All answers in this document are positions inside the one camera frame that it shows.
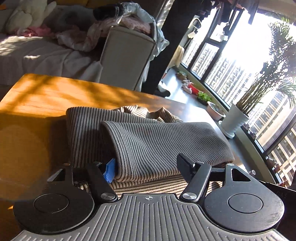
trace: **red pot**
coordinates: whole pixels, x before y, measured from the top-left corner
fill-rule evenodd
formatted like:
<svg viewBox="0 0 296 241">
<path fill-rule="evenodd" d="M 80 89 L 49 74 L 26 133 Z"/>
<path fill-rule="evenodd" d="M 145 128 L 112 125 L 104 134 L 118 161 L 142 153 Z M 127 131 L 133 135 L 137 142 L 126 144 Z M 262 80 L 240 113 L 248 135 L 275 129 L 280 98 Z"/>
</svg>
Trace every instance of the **red pot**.
<svg viewBox="0 0 296 241">
<path fill-rule="evenodd" d="M 192 94 L 197 95 L 198 92 L 199 92 L 199 90 L 196 89 L 196 88 L 191 84 L 191 82 L 188 84 L 188 88 L 191 88 L 191 90 L 192 90 Z"/>
</svg>

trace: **crosshair symbol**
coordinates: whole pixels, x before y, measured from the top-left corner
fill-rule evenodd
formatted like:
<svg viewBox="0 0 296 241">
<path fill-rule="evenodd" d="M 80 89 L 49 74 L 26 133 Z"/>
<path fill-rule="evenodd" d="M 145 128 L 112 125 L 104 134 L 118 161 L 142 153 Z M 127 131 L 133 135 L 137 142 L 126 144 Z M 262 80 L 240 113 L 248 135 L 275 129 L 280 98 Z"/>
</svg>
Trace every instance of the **crosshair symbol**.
<svg viewBox="0 0 296 241">
<path fill-rule="evenodd" d="M 151 197 L 151 196 L 147 196 L 147 197 L 145 197 L 145 199 L 146 199 L 146 200 L 152 200 L 153 197 Z"/>
</svg>

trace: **blue object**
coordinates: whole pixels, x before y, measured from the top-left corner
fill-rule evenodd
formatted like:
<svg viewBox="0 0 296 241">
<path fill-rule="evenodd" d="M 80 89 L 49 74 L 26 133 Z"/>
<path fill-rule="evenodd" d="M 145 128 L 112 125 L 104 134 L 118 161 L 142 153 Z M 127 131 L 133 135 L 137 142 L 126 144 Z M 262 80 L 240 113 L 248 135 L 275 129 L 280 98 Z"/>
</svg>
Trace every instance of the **blue object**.
<svg viewBox="0 0 296 241">
<path fill-rule="evenodd" d="M 108 183 L 111 183 L 115 177 L 115 158 L 112 158 L 106 165 L 106 171 L 104 173 L 104 178 Z"/>
</svg>

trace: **metal bolt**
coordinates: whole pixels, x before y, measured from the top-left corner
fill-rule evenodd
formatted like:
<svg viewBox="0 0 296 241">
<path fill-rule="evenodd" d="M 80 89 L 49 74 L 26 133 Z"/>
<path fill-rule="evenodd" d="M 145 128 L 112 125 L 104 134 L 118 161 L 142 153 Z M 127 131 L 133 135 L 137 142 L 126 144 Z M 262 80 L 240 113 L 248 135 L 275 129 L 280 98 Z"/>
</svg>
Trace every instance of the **metal bolt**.
<svg viewBox="0 0 296 241">
<path fill-rule="evenodd" d="M 115 198 L 115 195 L 113 193 L 105 192 L 101 195 L 101 198 L 104 200 L 112 200 Z"/>
<path fill-rule="evenodd" d="M 184 199 L 187 199 L 187 200 L 193 200 L 193 199 L 196 199 L 197 198 L 197 195 L 195 193 L 192 193 L 192 192 L 186 192 L 182 195 L 182 197 Z"/>
</svg>

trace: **orange tabletop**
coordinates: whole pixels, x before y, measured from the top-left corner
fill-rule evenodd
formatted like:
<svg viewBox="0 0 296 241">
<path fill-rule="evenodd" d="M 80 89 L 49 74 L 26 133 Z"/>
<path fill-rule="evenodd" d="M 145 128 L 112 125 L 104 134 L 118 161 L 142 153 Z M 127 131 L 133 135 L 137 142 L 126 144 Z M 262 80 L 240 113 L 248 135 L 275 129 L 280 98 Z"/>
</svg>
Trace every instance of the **orange tabletop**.
<svg viewBox="0 0 296 241">
<path fill-rule="evenodd" d="M 58 165 L 69 161 L 65 112 L 70 107 L 114 109 L 139 105 L 156 111 L 165 107 L 185 122 L 208 122 L 225 138 L 201 108 L 158 96 L 104 84 L 62 77 L 26 74 L 0 102 L 0 240 L 19 228 L 12 203 L 33 196 Z"/>
</svg>

